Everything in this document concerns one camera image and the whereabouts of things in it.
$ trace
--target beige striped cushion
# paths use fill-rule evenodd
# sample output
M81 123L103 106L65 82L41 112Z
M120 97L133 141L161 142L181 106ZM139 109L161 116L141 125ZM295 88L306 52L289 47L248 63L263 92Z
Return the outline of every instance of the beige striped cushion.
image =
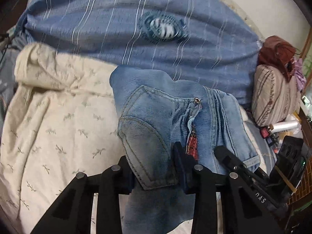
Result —
M300 100L296 78L286 82L281 72L272 66L259 65L255 73L252 114L263 127L274 124L293 113Z

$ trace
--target jeans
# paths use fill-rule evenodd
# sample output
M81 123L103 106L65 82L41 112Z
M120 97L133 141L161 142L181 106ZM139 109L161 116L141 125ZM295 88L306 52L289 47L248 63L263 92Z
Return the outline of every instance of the jeans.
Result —
M251 171L260 158L243 126L237 100L230 94L187 80L173 81L160 70L117 67L111 74L119 117L118 134L138 179L126 207L124 233L167 233L193 215L194 196L177 186L171 144L186 146L197 136L199 163L227 171L214 157L224 145Z

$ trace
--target circular patch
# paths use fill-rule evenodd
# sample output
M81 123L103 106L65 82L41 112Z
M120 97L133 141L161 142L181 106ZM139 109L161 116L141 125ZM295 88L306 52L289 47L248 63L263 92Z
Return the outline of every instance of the circular patch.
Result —
M188 37L186 25L182 20L163 12L147 12L138 21L142 35L149 41L182 41Z

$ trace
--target silver bolt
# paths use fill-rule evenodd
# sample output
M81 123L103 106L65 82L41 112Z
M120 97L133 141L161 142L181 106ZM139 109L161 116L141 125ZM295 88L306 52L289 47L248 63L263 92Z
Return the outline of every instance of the silver bolt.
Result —
M238 174L237 173L230 173L230 177L233 179L237 179L238 178Z
M121 169L121 167L119 165L117 165L117 164L112 166L112 170L115 171L115 172L119 171L120 169Z
M204 169L204 167L202 167L201 164L196 164L196 165L194 165L194 169L195 169L196 171L201 171L202 169Z
M82 173L82 172L79 172L79 173L76 174L76 178L77 178L77 179L81 179L81 178L83 178L84 176L85 176L85 174Z

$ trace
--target blue striped fabric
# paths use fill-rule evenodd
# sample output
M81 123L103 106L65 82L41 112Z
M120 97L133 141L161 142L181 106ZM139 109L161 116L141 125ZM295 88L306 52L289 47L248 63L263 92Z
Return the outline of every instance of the blue striped fabric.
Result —
M181 23L187 35L148 40L140 25L147 14ZM148 28L152 25L158 27L160 20ZM241 105L252 100L258 36L219 0L33 0L18 21L21 29L28 42L43 42L59 52L160 69L174 80L231 93ZM160 36L180 29L169 30Z

